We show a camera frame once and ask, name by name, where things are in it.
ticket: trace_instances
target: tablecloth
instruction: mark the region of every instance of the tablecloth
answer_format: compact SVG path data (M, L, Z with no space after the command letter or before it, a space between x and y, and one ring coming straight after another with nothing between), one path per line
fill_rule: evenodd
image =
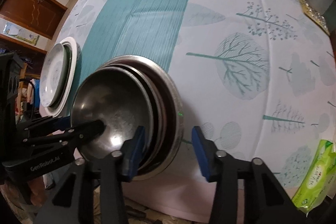
M215 185L198 168L195 125L236 158L262 158L288 190L302 182L319 140L334 134L330 40L298 0L79 0L57 42L67 36L82 50L69 102L118 55L150 58L174 80L184 109L180 150L162 174L124 185L164 213L209 217Z

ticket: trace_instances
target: white plate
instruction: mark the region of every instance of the white plate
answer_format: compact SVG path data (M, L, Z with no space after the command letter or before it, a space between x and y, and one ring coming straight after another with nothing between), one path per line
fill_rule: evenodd
M70 61L70 64L69 64L70 72L69 72L69 75L68 75L67 84L65 86L64 95L61 98L59 105L55 108L53 108L53 107L44 108L45 111L46 111L46 114L48 116L53 116L53 117L56 117L61 113L61 111L63 110L63 108L64 108L64 106L67 102L67 99L68 99L68 96L69 96L69 93L70 93L70 88L71 88L71 85L72 85L72 81L74 79L76 63L77 63L77 59L78 59L77 43L76 43L76 41L74 40L73 37L66 37L65 39L63 39L60 42L60 44L62 44L62 45L67 44L70 47L70 50L71 50L71 61Z
M65 48L56 44L43 63L40 80L40 100L44 107L52 105L62 90L67 60Z

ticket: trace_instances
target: stacked bowls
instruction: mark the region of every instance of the stacked bowls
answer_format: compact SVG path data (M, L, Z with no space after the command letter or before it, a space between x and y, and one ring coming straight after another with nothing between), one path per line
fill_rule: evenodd
M183 136L182 103L173 81L159 65L141 56L113 58L80 85L71 110L72 126L93 119L101 119L106 129L80 148L87 160L119 150L137 126L145 127L143 159L134 180L167 168Z

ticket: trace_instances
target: wooden cabinet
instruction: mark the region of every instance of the wooden cabinet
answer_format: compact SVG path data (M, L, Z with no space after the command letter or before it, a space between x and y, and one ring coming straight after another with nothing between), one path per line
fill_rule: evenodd
M56 0L4 0L0 17L52 39L66 10Z

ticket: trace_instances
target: green tissue package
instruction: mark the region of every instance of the green tissue package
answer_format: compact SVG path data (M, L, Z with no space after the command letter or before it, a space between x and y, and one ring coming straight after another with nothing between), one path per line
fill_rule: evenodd
M306 214L320 205L335 180L335 174L336 152L333 143L320 140L307 175L292 198L294 205Z

